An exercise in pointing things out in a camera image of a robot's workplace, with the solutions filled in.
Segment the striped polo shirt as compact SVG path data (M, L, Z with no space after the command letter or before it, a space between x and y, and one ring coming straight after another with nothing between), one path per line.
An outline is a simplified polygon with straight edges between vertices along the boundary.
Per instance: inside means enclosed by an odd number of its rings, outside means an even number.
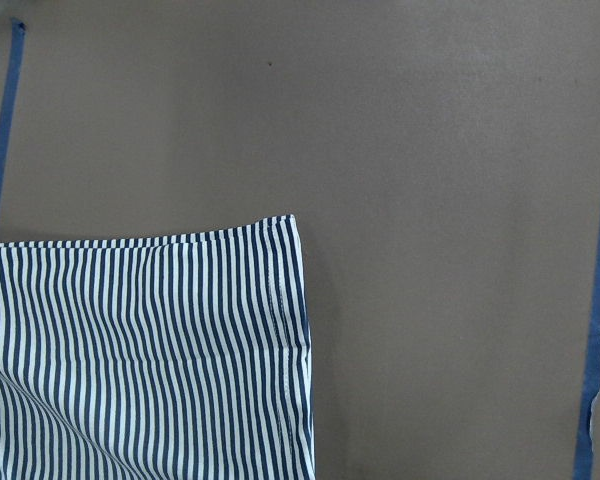
M0 479L312 479L296 221L0 243Z

